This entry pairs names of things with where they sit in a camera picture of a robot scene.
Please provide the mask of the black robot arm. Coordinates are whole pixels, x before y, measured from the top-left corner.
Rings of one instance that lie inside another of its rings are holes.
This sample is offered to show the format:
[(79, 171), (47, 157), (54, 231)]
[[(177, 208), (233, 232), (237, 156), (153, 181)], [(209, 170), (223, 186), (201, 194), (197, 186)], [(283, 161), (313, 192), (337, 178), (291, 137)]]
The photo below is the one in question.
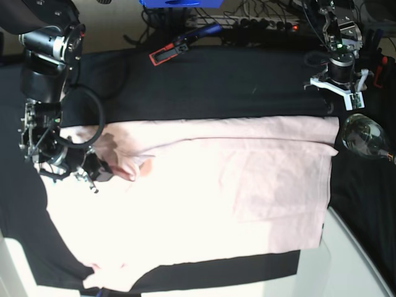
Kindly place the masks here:
[[(1, 28), (17, 35), (25, 50), (20, 89), (25, 95), (19, 147), (25, 160), (39, 165), (39, 174), (53, 181), (74, 175), (95, 189), (113, 172), (100, 160), (93, 143), (105, 127), (99, 96), (83, 85), (69, 85), (69, 74), (82, 54), (85, 25), (72, 1), (1, 1)], [(60, 135), (62, 100), (80, 90), (97, 106), (98, 129), (85, 142)]]

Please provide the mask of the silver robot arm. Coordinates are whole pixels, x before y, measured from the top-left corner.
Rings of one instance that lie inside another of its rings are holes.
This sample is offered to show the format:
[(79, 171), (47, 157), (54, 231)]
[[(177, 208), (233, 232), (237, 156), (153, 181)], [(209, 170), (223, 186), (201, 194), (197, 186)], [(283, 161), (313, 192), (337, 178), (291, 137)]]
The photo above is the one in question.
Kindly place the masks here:
[(363, 47), (363, 37), (355, 22), (350, 1), (302, 1), (306, 20), (326, 52), (326, 70), (321, 81), (350, 87), (356, 77), (355, 64)]

